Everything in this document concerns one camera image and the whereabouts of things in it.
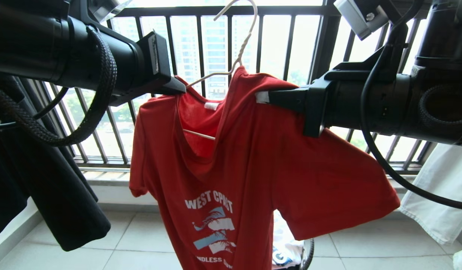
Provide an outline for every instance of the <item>t-shirt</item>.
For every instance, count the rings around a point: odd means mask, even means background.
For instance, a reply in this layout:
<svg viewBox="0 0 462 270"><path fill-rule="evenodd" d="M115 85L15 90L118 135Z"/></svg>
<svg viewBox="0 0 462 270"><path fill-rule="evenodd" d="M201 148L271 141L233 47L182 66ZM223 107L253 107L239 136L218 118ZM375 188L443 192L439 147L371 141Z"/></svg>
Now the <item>t-shirt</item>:
<svg viewBox="0 0 462 270"><path fill-rule="evenodd" d="M184 270L270 270L275 209L302 240L399 206L371 156L329 130L306 137L303 115L256 103L258 91L294 88L239 67L216 110L192 88L141 106L129 187L157 200Z"/></svg>

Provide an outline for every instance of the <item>shirt neckline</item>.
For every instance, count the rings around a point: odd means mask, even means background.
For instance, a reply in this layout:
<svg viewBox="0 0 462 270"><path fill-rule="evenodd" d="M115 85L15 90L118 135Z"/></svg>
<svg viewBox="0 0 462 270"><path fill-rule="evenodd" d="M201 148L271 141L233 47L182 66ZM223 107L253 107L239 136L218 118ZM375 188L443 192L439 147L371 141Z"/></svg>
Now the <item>shirt neckline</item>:
<svg viewBox="0 0 462 270"><path fill-rule="evenodd" d="M236 69L236 72L234 73L233 77L231 78L231 82L229 83L229 88L227 90L227 95L223 100L210 100L206 99L205 97L202 97L196 90L194 90L193 87L190 87L187 89L188 94L191 94L193 98L197 99L199 102L201 102L204 106L206 102L216 102L219 103L219 106L222 107L222 115L221 118L219 119L219 124L217 127L217 134L214 140L214 147L212 148L212 154L209 157L202 157L198 156L194 150L191 148L191 146L188 143L188 140L186 139L184 135L184 130L182 127L181 123L181 115L179 112L179 101L181 100L181 94L176 97L176 113L175 113L175 128L174 128L174 134L176 135L177 141L179 148L181 149L181 152L186 160L192 160L196 161L200 164L209 164L212 163L215 160L215 157L217 155L217 150L218 150L218 145L222 140L222 130L224 125L226 124L226 118L229 113L229 106L230 103L234 97L234 92L236 88L236 80L239 76L242 74L246 73L246 69L244 66L240 66Z"/></svg>

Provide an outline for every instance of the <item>balcony railing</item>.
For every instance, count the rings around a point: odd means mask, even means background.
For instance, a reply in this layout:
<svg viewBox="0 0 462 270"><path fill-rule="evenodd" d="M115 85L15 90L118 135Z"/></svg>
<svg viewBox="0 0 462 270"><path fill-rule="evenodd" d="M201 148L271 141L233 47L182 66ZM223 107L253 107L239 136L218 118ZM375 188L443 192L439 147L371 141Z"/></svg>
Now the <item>balcony railing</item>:
<svg viewBox="0 0 462 270"><path fill-rule="evenodd" d="M398 2L401 13L409 3ZM409 73L418 51L426 15L425 6L408 22L409 47L399 72ZM241 42L248 32L253 9L233 6L225 16L213 22L221 6L134 7L123 10L103 25L137 41L155 31L169 45L170 63L175 75L194 81L213 71L230 69ZM244 65L249 72L268 72L294 84L307 84L341 61L361 61L384 44L389 25L383 26L364 41L355 38L346 20L331 3L321 6L260 6L259 22L246 47ZM195 87L210 99L224 98L228 78L206 80ZM59 90L47 82L35 82L42 99L49 102ZM62 134L72 132L83 119L94 92L70 89L52 117ZM72 145L81 167L128 168L132 153L134 123L139 106L154 97L145 94L118 107L109 107L92 136ZM331 130L351 144L369 153L361 131L332 127ZM392 166L402 174L416 174L430 147L429 142L398 136L373 134L376 144Z"/></svg>

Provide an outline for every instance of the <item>white clothes hanger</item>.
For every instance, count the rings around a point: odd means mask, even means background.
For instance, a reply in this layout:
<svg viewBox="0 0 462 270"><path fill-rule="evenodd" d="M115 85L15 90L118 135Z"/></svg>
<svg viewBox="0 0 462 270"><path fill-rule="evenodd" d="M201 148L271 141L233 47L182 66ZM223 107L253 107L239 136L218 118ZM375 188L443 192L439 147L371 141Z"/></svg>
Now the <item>white clothes hanger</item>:
<svg viewBox="0 0 462 270"><path fill-rule="evenodd" d="M221 17L222 14L224 14L224 12L226 12L234 3L236 3L237 1L239 0L232 0L231 2L229 2L229 4L227 4L217 15L216 17L214 17L214 21L216 21L217 19L219 19L219 17ZM237 63L239 63L239 65L242 66L242 55L244 53L244 49L246 48L246 45L248 45L248 42L249 42L249 39L251 37L251 34L253 32L253 29L254 29L254 25L256 24L256 19L258 17L258 7L256 6L256 3L254 3L253 0L248 0L251 5L253 6L253 10L254 10L254 18L253 18L253 23L251 24L251 28L249 29L249 33L248 33L248 36L246 36L246 38L244 39L242 45L241 45L241 49L239 50L239 53L238 53L238 58L234 61L232 67L231 67L231 70L229 70L228 72L214 72L214 73L211 73L207 76L204 76L202 77L201 79L195 81L195 82L192 82L188 85L186 85L186 88L189 88L197 83L200 83L202 81L204 81L205 79L211 77L211 76L214 76L214 75L232 75L232 72L234 72L234 69L236 68L236 65ZM207 139L210 139L210 140L216 140L216 138L212 137L212 136L209 136L209 135L205 135L205 134L201 134L201 133L197 133L197 132L194 132L194 131L191 131L191 130L187 130L187 129L183 129L185 132L189 132L189 133L192 133L194 135L198 135L200 137L203 137L203 138L207 138Z"/></svg>

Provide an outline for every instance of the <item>white towel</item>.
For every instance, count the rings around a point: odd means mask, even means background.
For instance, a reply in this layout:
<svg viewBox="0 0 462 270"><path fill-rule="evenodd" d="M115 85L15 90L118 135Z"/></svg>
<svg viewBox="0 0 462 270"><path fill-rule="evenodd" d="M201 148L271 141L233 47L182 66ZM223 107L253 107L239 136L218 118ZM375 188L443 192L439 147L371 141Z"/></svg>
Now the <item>white towel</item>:
<svg viewBox="0 0 462 270"><path fill-rule="evenodd" d="M462 201L462 147L438 144L413 183L436 195ZM452 244L462 230L462 210L410 191L401 200L400 210L442 245Z"/></svg>

